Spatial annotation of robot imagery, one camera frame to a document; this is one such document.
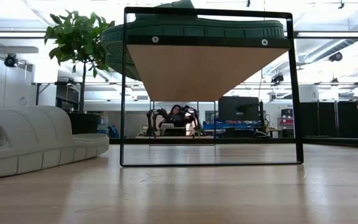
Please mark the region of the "green slide sandal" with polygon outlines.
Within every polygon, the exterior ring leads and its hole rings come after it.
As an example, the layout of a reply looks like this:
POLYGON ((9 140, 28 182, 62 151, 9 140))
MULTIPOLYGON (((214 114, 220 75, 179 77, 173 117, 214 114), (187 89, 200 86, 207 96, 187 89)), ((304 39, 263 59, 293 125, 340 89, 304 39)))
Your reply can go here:
MULTIPOLYGON (((194 9, 191 0, 179 0, 156 7, 194 9)), ((126 25, 127 35, 195 36, 230 38, 284 39, 280 21, 228 21, 207 19, 196 15, 135 14, 135 20, 126 25)), ((123 25, 107 28, 101 43, 107 54, 122 59, 123 25)))

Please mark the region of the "light grey slide sandal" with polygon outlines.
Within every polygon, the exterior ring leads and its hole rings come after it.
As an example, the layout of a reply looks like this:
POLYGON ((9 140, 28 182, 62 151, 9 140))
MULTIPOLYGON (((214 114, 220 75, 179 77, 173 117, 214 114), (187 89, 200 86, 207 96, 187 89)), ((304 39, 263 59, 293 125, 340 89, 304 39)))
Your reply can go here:
POLYGON ((83 161, 108 149, 105 134, 73 134, 68 114, 55 106, 0 108, 0 177, 83 161))

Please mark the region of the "person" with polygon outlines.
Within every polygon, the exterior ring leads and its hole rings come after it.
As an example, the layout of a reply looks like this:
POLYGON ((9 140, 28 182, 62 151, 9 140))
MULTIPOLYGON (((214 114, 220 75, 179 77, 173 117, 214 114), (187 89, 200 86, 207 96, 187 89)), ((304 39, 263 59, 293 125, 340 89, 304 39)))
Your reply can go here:
POLYGON ((180 105, 173 105, 171 111, 159 124, 173 124, 173 129, 166 129, 164 136, 186 136, 186 125, 194 121, 192 116, 186 116, 180 105))

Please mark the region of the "blue storage bins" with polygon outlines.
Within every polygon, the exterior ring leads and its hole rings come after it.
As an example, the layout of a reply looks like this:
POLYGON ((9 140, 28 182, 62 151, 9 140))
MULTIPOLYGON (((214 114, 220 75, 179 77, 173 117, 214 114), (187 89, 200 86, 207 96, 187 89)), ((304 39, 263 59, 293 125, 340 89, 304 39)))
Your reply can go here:
POLYGON ((226 129, 226 128, 236 128, 236 129, 258 129, 261 127, 261 122, 258 123, 216 123, 216 124, 207 124, 203 125, 203 129, 226 129))

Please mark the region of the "black monitor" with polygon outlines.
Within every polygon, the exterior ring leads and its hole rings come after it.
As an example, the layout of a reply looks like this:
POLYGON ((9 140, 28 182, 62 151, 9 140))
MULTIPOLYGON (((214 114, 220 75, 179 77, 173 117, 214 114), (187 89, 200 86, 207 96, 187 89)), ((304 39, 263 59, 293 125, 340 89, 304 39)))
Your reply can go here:
POLYGON ((259 99, 244 96, 222 96, 218 100, 218 118, 222 121, 258 121, 259 99))

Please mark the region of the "potted green plant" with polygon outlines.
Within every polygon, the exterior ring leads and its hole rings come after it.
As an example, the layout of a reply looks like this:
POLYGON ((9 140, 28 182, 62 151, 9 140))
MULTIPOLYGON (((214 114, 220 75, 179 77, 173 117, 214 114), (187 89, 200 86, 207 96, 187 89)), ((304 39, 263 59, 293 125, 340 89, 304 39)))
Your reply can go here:
POLYGON ((109 22, 94 12, 82 16, 78 11, 67 11, 66 15, 51 14, 50 18, 55 24, 47 27, 44 42, 53 39, 56 47, 49 52, 49 57, 56 59, 59 65, 70 61, 73 73, 77 68, 82 72, 79 111, 68 114, 72 133, 96 133, 100 115, 85 112, 86 74, 91 72, 96 77, 99 71, 109 70, 101 35, 104 30, 115 26, 115 22, 109 22))

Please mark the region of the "white pillar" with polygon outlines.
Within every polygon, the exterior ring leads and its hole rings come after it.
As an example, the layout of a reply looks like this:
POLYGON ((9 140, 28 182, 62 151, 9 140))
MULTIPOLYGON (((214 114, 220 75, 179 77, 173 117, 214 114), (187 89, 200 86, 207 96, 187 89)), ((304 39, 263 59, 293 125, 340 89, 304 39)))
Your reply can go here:
POLYGON ((316 102, 319 100, 319 88, 317 85, 300 85, 299 96, 301 103, 316 102))

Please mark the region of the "black partition panels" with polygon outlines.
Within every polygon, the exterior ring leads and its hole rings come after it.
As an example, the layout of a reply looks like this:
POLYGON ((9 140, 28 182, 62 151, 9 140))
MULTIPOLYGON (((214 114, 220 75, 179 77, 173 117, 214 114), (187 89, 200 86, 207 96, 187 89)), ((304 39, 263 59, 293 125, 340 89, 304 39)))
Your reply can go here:
POLYGON ((358 100, 301 102, 304 137, 358 138, 358 100))

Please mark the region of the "black frame wooden shelf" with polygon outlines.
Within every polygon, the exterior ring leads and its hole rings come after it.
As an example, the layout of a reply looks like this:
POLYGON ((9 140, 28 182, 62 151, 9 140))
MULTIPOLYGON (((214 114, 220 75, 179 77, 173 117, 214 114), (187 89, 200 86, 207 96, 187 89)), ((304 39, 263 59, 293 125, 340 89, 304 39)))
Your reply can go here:
POLYGON ((126 7, 128 14, 174 16, 237 16, 284 19, 285 39, 198 37, 177 35, 129 35, 122 30, 122 59, 131 55, 153 101, 212 101, 246 80, 284 53, 290 64, 293 115, 295 117, 295 165, 304 162, 300 128, 300 94, 296 72, 293 15, 289 12, 222 9, 126 7))

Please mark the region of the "black table edge rail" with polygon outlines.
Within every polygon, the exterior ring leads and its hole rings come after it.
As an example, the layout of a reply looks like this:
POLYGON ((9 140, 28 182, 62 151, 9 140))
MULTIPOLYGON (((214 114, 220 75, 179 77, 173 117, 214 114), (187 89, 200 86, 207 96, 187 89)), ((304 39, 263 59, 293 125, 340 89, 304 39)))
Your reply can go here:
MULTIPOLYGON (((138 138, 124 139, 124 144, 294 144, 291 138, 138 138)), ((303 144, 358 147, 354 138, 303 138, 303 144)))

